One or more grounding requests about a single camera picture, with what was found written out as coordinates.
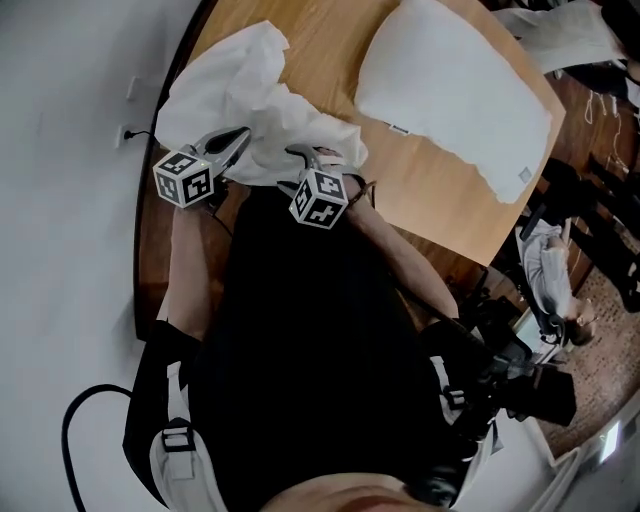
white cushion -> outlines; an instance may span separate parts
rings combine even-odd
[[[551,127],[509,63],[437,0],[403,0],[384,21],[355,104],[476,165],[504,203],[517,201],[535,176]]]

wooden table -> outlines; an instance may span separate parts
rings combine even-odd
[[[546,155],[558,136],[564,108],[520,45],[476,0],[441,0],[480,31],[538,96],[553,120]],[[474,166],[424,137],[391,132],[358,113],[353,98],[367,48],[397,0],[219,0],[191,54],[259,21],[269,20],[289,40],[281,77],[318,110],[362,126],[369,159],[362,171],[376,180],[376,207],[398,227],[480,264],[498,252],[535,187],[512,205],[499,203]]]

black cable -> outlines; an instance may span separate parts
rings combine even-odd
[[[231,232],[231,230],[227,227],[227,225],[226,225],[224,222],[222,222],[222,221],[218,218],[218,216],[217,216],[217,215],[212,214],[212,215],[211,215],[211,217],[212,217],[213,219],[215,219],[216,221],[218,221],[218,224],[220,224],[220,225],[224,228],[224,230],[225,230],[227,233],[229,233],[229,236],[230,236],[231,238],[233,238],[233,233]]]
[[[131,130],[127,130],[124,132],[124,140],[133,139],[136,135],[140,135],[141,133],[146,133],[147,135],[151,135],[151,132],[147,130],[140,130],[139,132],[132,132]]]
[[[99,384],[98,386],[92,386],[89,389],[85,389],[73,400],[73,402],[71,402],[69,407],[67,407],[67,412],[64,413],[64,419],[62,420],[62,460],[64,461],[64,471],[67,474],[67,481],[69,482],[71,496],[73,496],[73,502],[75,503],[78,512],[86,512],[86,509],[84,508],[84,503],[82,503],[82,498],[80,497],[80,491],[78,490],[78,484],[76,482],[76,475],[73,471],[73,464],[71,462],[71,454],[69,453],[69,425],[71,424],[73,415],[85,400],[98,393],[104,393],[105,391],[121,393],[129,398],[132,396],[131,391],[115,386],[114,384]]]

patterned rug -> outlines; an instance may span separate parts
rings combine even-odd
[[[626,232],[622,238],[640,251]],[[563,371],[573,375],[578,412],[568,428],[540,422],[557,457],[581,445],[611,420],[640,387],[640,313],[627,313],[616,288],[594,269],[578,293],[591,298],[600,317],[597,339],[567,354]]]

white pillow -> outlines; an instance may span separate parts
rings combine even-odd
[[[509,63],[437,0],[403,0],[384,21],[355,104],[475,164],[504,203],[535,176],[551,129],[551,115]]]

